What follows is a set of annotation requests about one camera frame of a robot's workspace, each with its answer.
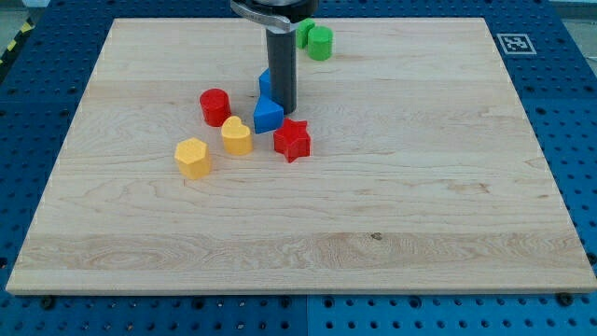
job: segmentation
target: yellow heart block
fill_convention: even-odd
[[[212,170],[207,144],[194,137],[178,143],[174,159],[180,173],[190,179],[208,175]]]
[[[232,155],[245,155],[253,151],[251,130],[236,116],[224,121],[222,141],[224,141],[224,149]]]

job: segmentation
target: wood grain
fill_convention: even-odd
[[[252,127],[264,32],[115,20],[7,290],[19,295],[519,293],[597,288],[482,19],[320,20],[298,50],[312,155],[270,133],[228,155],[201,120],[220,87]],[[177,142],[210,146],[189,181]]]

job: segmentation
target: red cylinder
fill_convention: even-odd
[[[213,127],[221,127],[231,115],[228,94],[221,89],[210,89],[202,93],[199,105],[203,111],[203,119]]]

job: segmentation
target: toy block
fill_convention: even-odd
[[[282,126],[282,120],[284,120],[284,108],[270,98],[260,96],[253,113],[255,133],[277,130]]]
[[[315,26],[315,21],[305,19],[298,24],[297,28],[297,48],[304,49],[309,41],[309,31]]]
[[[232,155],[245,155],[253,151],[251,130],[243,125],[240,118],[232,116],[222,125],[224,149]]]
[[[194,137],[178,143],[174,159],[180,173],[189,179],[208,175],[212,169],[212,159],[207,144]]]
[[[221,89],[210,89],[199,97],[203,119],[213,127],[220,127],[231,116],[228,94]]]
[[[288,162],[311,155],[311,137],[307,133],[307,120],[286,118],[282,127],[273,133],[273,149],[284,154]]]
[[[309,57],[316,61],[325,61],[332,56],[334,33],[325,26],[317,26],[309,31]]]
[[[263,74],[259,76],[259,95],[271,99],[271,80],[270,69],[265,69]]]

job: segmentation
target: blue pegboard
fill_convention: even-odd
[[[228,0],[54,0],[0,86],[0,335],[596,334],[597,295],[13,298],[5,291],[117,17],[233,17]],[[482,17],[590,259],[597,259],[597,79],[543,0],[323,0],[316,17]]]

